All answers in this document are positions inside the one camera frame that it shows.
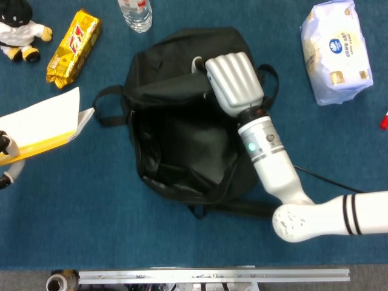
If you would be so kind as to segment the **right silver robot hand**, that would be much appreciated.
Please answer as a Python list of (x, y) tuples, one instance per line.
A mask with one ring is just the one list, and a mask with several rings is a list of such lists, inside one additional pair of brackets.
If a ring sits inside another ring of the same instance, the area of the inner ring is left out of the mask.
[(207, 61), (194, 57), (192, 73), (201, 68), (206, 69), (218, 104), (229, 116), (236, 118), (244, 110), (262, 105), (264, 92), (246, 53), (219, 55)]

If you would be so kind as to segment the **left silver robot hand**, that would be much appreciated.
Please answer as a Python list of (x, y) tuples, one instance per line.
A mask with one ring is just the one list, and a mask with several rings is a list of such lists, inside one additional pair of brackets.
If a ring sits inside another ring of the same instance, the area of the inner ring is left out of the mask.
[[(1, 153), (12, 158), (20, 155), (20, 150), (16, 142), (1, 130)], [(10, 168), (1, 174), (1, 190), (13, 184), (21, 174), (25, 166), (25, 160), (13, 162)]]

